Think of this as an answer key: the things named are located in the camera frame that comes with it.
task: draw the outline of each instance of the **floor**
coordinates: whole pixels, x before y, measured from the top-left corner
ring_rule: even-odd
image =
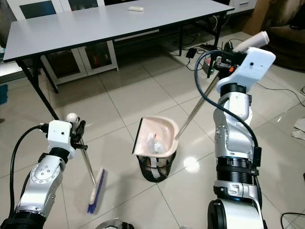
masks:
[[[238,32],[223,36],[221,41],[247,37]],[[115,217],[132,223],[136,229],[177,229],[182,225],[207,228],[207,207],[215,199],[216,178],[211,105],[201,108],[181,136],[170,176],[163,182],[146,181],[137,159],[131,155],[141,117],[158,114],[182,125],[200,98],[193,72],[185,67],[188,59],[177,55],[172,42],[162,46],[120,58],[119,72],[113,70],[63,84],[59,94],[53,92],[43,75],[40,77],[43,93],[61,118],[75,112],[86,120],[84,141],[93,170],[97,173],[103,166],[107,171],[100,206],[94,215],[88,215],[91,183],[86,166],[80,153],[70,160],[45,229],[94,229]],[[200,74],[206,88],[211,79],[203,72]],[[293,90],[305,100],[299,93],[305,86],[303,73],[272,66],[260,84]],[[251,127],[263,148],[259,176],[263,216],[269,229],[279,229],[281,213],[305,213],[305,141],[290,136],[296,120],[305,115],[305,108],[289,91],[271,91],[255,85],[250,94],[254,113]],[[216,101],[219,95],[214,91],[211,98]],[[6,119],[0,124],[2,222],[9,211],[13,148],[25,130],[47,123],[52,117],[26,79],[9,84],[8,102],[1,105],[0,116]],[[16,202],[26,174],[47,146],[45,134],[37,131],[29,134],[19,147],[15,163]],[[284,225],[287,229],[305,229],[305,218],[286,217]]]

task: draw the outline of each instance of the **black trash can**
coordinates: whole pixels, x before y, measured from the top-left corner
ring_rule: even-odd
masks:
[[[141,168],[141,172],[144,178],[148,181],[155,183],[161,182],[168,177],[175,157],[176,157],[176,151],[172,155],[166,158],[137,156]],[[155,160],[155,162],[157,162],[156,166],[152,166],[152,160]]]

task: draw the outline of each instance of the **table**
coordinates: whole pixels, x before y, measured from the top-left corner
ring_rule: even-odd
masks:
[[[144,12],[128,11],[130,6],[144,7]],[[14,21],[10,26],[3,60],[16,61],[52,116],[58,119],[39,88],[36,68],[41,66],[41,55],[114,40],[173,24],[180,24],[181,27],[181,55],[183,24],[211,15],[220,16],[216,31],[206,29],[215,36],[216,49],[224,16],[233,9],[212,0],[139,0]],[[23,61],[27,58],[33,58],[33,74]]]

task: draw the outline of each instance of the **brown sofa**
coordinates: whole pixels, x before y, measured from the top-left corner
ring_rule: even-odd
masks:
[[[275,64],[305,71],[305,30],[293,30],[289,23],[305,0],[273,0],[267,12],[264,30],[270,42],[264,49],[276,55]]]

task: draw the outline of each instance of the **drawer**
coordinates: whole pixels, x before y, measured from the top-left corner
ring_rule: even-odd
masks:
[[[228,14],[242,12],[246,10],[252,10],[255,8],[257,0],[231,0],[230,6],[235,10],[229,11]]]

